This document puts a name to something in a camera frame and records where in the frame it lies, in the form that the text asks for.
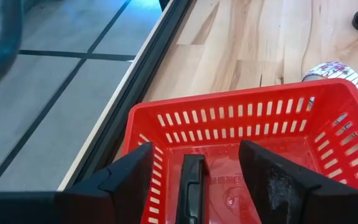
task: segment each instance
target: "floor tile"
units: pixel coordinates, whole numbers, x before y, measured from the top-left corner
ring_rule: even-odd
[[[132,0],[95,52],[136,55],[160,15],[158,0]]]
[[[88,60],[0,178],[0,190],[55,190],[129,67]]]
[[[0,163],[78,62],[19,55],[0,81]]]
[[[47,0],[25,16],[22,49],[86,52],[125,0]]]

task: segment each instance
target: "wooden countertop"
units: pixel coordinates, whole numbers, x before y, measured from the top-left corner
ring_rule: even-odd
[[[300,82],[337,60],[358,73],[358,0],[197,0],[145,101]]]

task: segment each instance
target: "shopping basket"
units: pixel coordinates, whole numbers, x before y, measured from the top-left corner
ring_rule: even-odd
[[[154,144],[142,223],[174,223],[184,154],[208,163],[210,223],[260,223],[238,161],[241,139],[358,189],[358,91],[320,80],[141,103],[123,155]]]

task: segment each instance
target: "basket rim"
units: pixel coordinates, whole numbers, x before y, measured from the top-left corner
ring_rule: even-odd
[[[275,91],[275,90],[285,90],[285,89],[299,89],[304,87],[310,86],[326,86],[326,85],[333,85],[333,84],[340,84],[345,86],[352,96],[355,98],[356,103],[358,105],[358,89],[356,86],[350,82],[349,80],[345,80],[343,78],[330,78],[324,80],[315,80],[309,82],[299,82],[299,83],[288,83],[282,85],[272,85],[272,86],[263,86],[263,87],[256,87],[256,88],[247,88],[242,90],[231,90],[231,91],[222,91],[217,93],[207,93],[203,95],[195,95],[195,96],[184,96],[179,98],[172,98],[167,100],[158,100],[158,101],[151,101],[151,102],[144,102],[139,103],[132,107],[128,115],[128,121],[126,126],[126,132],[124,136],[124,144],[122,148],[122,156],[126,155],[129,152],[129,140],[133,130],[133,121],[135,118],[135,113],[137,110],[141,108],[148,108],[152,106],[161,106],[161,105],[170,105],[174,103],[183,103],[189,101],[199,101],[199,100],[209,100],[212,98],[221,98],[221,97],[228,97],[228,96],[236,96],[236,95],[243,95],[248,93],[263,93],[266,91]]]

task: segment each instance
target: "black handle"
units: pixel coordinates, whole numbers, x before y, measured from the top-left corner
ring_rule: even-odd
[[[0,79],[19,51],[23,29],[22,0],[0,0]]]
[[[177,224],[204,223],[207,175],[204,155],[185,155],[181,169]]]

